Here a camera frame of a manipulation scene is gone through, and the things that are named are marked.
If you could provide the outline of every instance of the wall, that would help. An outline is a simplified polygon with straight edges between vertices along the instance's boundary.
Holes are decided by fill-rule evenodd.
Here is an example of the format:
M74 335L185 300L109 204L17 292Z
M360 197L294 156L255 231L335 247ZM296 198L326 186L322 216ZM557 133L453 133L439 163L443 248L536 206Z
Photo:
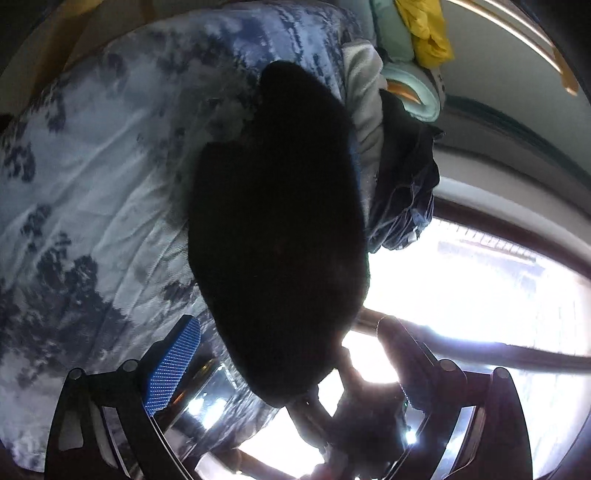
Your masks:
M591 174L591 106L517 38L442 0L456 60L444 64L448 94L485 103L531 128Z

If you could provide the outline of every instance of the bed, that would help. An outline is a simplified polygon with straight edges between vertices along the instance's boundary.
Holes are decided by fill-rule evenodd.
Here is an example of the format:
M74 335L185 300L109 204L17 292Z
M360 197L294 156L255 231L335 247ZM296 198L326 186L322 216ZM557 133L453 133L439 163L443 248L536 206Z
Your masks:
M77 62L0 137L0 439L43 471L67 371L139 358L182 314L238 385L204 450L270 421L215 331L187 262L195 159L235 139L257 76L302 65L344 98L340 46L360 37L328 4L250 2L146 25Z

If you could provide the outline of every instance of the screw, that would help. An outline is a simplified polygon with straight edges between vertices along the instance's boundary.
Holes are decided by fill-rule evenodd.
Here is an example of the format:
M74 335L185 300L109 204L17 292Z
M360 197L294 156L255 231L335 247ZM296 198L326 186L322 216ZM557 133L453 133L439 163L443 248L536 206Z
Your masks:
M83 371L81 368L75 368L73 370L70 370L70 373L68 374L68 377L71 380L78 380L83 374Z
M439 365L441 366L441 368L443 368L446 372L453 372L457 367L456 364L454 362L452 362L451 360L448 360L447 358L444 358L443 360L441 360L439 362Z
M133 372L135 369L138 368L138 361L137 360L126 360L123 363L123 370L126 372Z
M507 378L509 378L509 372L506 368L497 368L495 372L499 378L502 378L503 380L507 380Z

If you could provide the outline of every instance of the folded towel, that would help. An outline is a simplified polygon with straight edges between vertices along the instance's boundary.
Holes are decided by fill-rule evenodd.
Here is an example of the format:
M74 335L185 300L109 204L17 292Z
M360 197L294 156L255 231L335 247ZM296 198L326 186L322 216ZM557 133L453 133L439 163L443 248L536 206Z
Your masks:
M381 74L384 66L382 59L368 40L346 43L342 50L345 64L345 106L355 126L359 143L361 199L367 220L384 143L379 90L388 85Z

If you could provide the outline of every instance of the yellow cloth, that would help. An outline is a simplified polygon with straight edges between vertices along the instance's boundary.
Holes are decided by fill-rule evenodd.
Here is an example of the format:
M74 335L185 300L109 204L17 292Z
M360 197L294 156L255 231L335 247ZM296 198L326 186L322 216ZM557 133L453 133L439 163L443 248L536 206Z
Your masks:
M413 35L414 54L420 66L432 69L453 60L439 0L395 0L395 3Z

